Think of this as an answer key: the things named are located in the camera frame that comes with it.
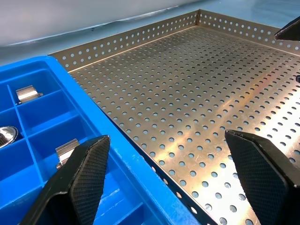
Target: metal clip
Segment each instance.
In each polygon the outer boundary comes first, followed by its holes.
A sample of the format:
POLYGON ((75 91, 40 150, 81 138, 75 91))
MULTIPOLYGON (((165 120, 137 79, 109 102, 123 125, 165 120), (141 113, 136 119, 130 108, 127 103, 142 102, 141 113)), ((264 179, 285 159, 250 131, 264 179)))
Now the metal clip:
POLYGON ((28 102, 43 95, 43 93, 38 93, 32 85, 18 89, 16 90, 16 93, 20 101, 19 104, 28 102))
POLYGON ((56 165, 57 169, 60 169, 69 159, 74 149, 79 145, 77 139, 73 139, 68 143, 63 144, 62 146, 57 147, 56 153, 60 159, 60 162, 56 165))

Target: blue plastic bin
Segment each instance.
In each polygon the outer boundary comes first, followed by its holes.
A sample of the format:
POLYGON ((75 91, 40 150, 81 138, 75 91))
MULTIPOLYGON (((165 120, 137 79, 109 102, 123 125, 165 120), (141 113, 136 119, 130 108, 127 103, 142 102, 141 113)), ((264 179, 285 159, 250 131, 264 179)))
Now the blue plastic bin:
POLYGON ((0 149, 0 224, 18 224, 57 171, 55 148, 111 137, 104 193, 95 225, 199 224, 133 146, 52 57, 0 67, 0 127, 21 137, 0 149), (16 90, 33 85, 42 97, 18 102, 16 90))

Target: perforated metal sheet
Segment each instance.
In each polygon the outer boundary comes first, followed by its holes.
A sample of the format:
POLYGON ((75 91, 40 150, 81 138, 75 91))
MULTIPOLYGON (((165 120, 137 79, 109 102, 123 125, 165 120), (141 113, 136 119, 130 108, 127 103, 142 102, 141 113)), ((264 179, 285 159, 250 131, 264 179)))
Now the perforated metal sheet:
POLYGON ((194 26, 71 75, 216 221, 256 225, 224 130, 267 137, 300 165, 299 69, 295 55, 194 26))

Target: perforated metal tray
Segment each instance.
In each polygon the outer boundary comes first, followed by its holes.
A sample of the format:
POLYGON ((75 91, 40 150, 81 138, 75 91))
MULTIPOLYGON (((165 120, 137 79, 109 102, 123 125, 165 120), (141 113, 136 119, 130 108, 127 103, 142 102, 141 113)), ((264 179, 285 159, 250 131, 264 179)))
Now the perforated metal tray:
POLYGON ((277 31, 200 10, 52 56, 201 223, 257 225, 224 130, 267 137, 300 165, 300 44, 277 31))

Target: metal tray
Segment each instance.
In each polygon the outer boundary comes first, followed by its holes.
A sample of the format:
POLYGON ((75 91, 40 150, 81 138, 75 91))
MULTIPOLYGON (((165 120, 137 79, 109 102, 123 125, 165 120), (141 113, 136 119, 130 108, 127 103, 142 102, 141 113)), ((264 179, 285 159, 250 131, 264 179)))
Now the metal tray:
POLYGON ((199 10, 51 55, 201 223, 257 225, 224 130, 300 165, 300 44, 278 30, 199 10))

